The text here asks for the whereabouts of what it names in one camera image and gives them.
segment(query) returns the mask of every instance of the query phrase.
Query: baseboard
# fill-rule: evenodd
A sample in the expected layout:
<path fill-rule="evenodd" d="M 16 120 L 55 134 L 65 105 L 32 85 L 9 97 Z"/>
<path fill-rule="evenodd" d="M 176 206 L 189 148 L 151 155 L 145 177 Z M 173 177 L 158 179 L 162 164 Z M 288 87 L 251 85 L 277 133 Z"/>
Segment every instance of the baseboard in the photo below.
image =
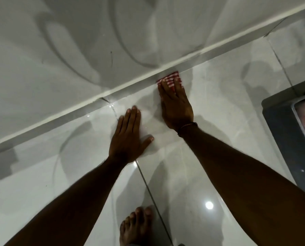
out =
<path fill-rule="evenodd" d="M 166 76 L 176 70 L 179 72 L 188 70 L 207 60 L 245 45 L 246 43 L 249 43 L 255 39 L 263 37 L 275 29 L 288 25 L 303 17 L 305 17 L 305 4 L 284 12 L 281 15 L 275 16 L 252 28 L 229 37 L 228 39 L 205 47 L 201 50 L 189 53 L 178 60 L 165 64 L 158 69 L 152 70 L 147 74 L 126 82 L 114 89 L 96 95 L 86 100 L 85 102 L 79 103 L 76 106 L 50 116 L 47 119 L 40 121 L 39 123 L 33 124 L 32 126 L 27 127 L 21 131 L 1 138 L 0 152 L 8 150 L 20 143 L 46 133 L 71 120 L 84 116 L 93 110 L 107 105 L 107 102 L 114 102 L 147 86 L 153 85 L 157 79 L 162 78 L 163 76 Z"/>

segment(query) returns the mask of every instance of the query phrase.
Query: person's left hand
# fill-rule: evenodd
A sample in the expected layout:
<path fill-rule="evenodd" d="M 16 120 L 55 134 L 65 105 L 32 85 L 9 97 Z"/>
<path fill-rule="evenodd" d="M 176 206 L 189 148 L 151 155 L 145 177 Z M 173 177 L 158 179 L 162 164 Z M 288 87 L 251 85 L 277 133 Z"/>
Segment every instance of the person's left hand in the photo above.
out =
<path fill-rule="evenodd" d="M 154 140 L 148 137 L 143 143 L 140 141 L 141 112 L 133 106 L 125 116 L 118 119 L 117 128 L 111 139 L 109 157 L 122 161 L 125 164 L 135 161 Z"/>

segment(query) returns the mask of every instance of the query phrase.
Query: white wall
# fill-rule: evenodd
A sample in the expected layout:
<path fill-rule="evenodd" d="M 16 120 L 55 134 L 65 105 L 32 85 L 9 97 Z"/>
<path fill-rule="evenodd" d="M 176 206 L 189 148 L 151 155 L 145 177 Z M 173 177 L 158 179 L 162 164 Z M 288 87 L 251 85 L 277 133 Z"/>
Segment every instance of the white wall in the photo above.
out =
<path fill-rule="evenodd" d="M 303 3 L 0 0 L 0 142 Z"/>

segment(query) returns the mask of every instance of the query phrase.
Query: person's left arm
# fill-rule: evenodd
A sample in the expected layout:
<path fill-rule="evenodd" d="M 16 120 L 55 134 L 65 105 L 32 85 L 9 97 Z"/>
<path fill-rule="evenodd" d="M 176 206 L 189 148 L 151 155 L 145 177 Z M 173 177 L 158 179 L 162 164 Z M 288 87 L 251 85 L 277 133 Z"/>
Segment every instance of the person's left arm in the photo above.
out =
<path fill-rule="evenodd" d="M 140 142 L 140 120 L 135 106 L 128 109 L 118 120 L 107 160 L 48 204 L 6 245 L 84 245 L 121 170 L 154 139 Z"/>

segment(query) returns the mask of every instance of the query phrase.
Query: floor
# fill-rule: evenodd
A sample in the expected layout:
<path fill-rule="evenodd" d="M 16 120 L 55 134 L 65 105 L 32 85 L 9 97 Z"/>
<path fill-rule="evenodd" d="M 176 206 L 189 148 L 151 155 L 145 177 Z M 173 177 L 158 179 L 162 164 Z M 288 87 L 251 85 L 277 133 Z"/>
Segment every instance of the floor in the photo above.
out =
<path fill-rule="evenodd" d="M 305 20 L 180 76 L 200 128 L 293 181 L 261 102 L 305 80 Z M 141 205 L 155 208 L 156 244 L 255 245 L 188 146 L 163 123 L 155 85 L 0 153 L 0 245 L 106 159 L 117 118 L 134 104 L 142 136 L 155 141 L 138 165 L 122 171 L 85 245 L 117 246 L 120 223 Z"/>

